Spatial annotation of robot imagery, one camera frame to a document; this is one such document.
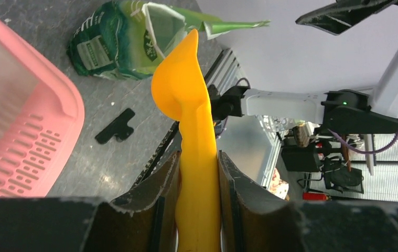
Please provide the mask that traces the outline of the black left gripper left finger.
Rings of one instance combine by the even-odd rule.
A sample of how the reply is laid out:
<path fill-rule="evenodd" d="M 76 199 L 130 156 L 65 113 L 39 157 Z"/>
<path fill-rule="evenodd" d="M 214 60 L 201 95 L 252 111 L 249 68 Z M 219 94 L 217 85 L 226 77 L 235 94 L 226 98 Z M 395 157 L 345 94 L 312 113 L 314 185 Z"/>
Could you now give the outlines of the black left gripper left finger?
<path fill-rule="evenodd" d="M 112 201 L 0 197 L 0 251 L 175 251 L 179 159 Z"/>

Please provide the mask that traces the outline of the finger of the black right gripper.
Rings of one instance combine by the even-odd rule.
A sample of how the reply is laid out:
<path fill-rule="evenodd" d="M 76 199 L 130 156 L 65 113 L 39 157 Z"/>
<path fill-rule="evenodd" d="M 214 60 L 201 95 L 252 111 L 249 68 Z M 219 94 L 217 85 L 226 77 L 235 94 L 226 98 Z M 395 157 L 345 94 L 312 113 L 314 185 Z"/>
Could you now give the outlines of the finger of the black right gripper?
<path fill-rule="evenodd" d="M 341 0 L 306 13 L 295 23 L 337 36 L 392 5 L 398 6 L 398 0 Z"/>

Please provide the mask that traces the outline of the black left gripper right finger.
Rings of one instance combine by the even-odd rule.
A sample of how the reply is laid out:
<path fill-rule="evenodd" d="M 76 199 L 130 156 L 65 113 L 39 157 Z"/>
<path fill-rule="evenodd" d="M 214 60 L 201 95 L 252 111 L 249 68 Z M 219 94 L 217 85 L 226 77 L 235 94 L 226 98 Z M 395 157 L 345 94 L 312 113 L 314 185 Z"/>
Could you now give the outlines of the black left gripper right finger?
<path fill-rule="evenodd" d="M 398 251 L 398 202 L 285 201 L 218 153 L 223 251 Z"/>

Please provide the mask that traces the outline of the yellow plastic scoop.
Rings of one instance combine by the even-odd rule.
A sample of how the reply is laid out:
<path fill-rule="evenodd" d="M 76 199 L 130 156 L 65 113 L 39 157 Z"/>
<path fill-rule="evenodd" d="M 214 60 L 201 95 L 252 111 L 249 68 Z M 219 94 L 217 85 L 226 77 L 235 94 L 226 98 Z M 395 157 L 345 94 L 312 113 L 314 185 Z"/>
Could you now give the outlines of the yellow plastic scoop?
<path fill-rule="evenodd" d="M 175 210 L 179 251 L 220 251 L 221 208 L 217 143 L 210 98 L 192 30 L 157 67 L 152 97 L 179 123 L 181 185 Z"/>

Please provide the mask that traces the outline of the green cat litter bag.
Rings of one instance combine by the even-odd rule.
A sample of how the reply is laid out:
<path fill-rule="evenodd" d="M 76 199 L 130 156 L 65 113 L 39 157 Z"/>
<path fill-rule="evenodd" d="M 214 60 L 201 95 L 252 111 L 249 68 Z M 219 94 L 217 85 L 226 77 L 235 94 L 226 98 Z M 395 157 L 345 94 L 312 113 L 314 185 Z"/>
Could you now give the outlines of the green cat litter bag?
<path fill-rule="evenodd" d="M 109 1 L 74 32 L 67 55 L 81 76 L 143 80 L 193 29 L 214 39 L 269 21 L 226 22 L 219 17 L 146 1 Z"/>

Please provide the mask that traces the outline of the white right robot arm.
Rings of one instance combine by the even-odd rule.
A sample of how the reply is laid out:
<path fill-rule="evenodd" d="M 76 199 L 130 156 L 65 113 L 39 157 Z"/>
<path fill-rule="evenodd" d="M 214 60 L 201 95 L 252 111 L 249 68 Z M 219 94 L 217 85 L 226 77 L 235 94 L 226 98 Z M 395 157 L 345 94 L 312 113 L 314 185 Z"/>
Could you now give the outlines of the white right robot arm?
<path fill-rule="evenodd" d="M 212 98 L 215 119 L 265 115 L 339 134 L 398 131 L 398 1 L 200 1 L 223 17 L 268 18 L 234 32 L 250 80 Z"/>

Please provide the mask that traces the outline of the pink plastic litter box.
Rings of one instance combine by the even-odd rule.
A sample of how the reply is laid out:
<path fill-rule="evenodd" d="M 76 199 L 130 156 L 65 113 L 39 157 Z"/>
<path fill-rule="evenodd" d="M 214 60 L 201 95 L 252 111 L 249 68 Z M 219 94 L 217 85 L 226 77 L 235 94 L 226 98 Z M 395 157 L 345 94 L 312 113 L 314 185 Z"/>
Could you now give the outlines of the pink plastic litter box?
<path fill-rule="evenodd" d="M 0 21 L 0 197 L 44 197 L 84 123 L 74 83 Z"/>

